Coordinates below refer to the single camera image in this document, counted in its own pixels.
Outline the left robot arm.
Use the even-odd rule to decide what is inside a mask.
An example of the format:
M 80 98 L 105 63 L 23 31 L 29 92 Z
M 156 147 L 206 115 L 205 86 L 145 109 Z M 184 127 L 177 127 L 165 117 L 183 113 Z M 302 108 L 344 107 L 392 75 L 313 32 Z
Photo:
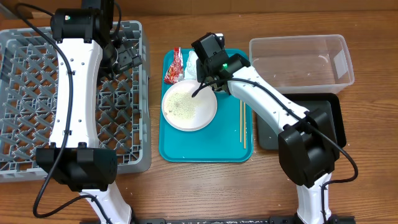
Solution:
M 121 9 L 114 1 L 83 1 L 79 9 L 58 9 L 49 42 L 58 59 L 55 122 L 49 146 L 35 160 L 48 179 L 66 185 L 93 207 L 100 223 L 134 223 L 132 208 L 117 185 L 117 157 L 100 148 L 96 129 L 96 91 L 102 78 L 138 67 L 133 43 L 119 38 Z

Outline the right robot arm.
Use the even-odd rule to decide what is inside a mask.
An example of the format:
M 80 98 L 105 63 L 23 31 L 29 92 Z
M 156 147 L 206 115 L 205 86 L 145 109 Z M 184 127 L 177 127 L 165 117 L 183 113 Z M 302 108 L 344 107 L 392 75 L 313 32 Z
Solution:
M 302 223 L 328 223 L 326 187 L 340 157 L 329 115 L 310 111 L 279 93 L 242 55 L 228 55 L 222 36 L 207 33 L 192 48 L 202 87 L 214 86 L 241 100 L 276 133 L 280 166 L 297 186 L 297 218 Z

